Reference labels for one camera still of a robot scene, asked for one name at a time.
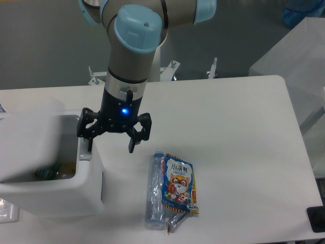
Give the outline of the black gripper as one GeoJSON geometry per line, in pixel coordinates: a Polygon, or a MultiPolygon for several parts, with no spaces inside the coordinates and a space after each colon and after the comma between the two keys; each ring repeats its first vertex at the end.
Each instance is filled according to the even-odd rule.
{"type": "Polygon", "coordinates": [[[77,124],[77,136],[88,140],[87,151],[92,151],[93,139],[104,132],[123,133],[129,135],[129,153],[134,152],[136,145],[141,141],[148,141],[152,126],[149,113],[138,115],[142,98],[132,100],[127,103],[111,95],[104,89],[102,103],[99,112],[85,107],[77,124]],[[136,124],[141,125],[141,130],[137,131],[136,124]]]}

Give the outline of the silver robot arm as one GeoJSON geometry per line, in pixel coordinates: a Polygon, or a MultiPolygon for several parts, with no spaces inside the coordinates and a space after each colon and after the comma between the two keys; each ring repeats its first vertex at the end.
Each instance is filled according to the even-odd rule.
{"type": "Polygon", "coordinates": [[[102,24],[111,45],[98,112],[83,108],[77,136],[92,142],[105,132],[126,133],[128,150],[150,136],[149,113],[139,113],[155,52],[170,28],[211,19],[217,1],[79,1],[84,17],[102,24]]]}

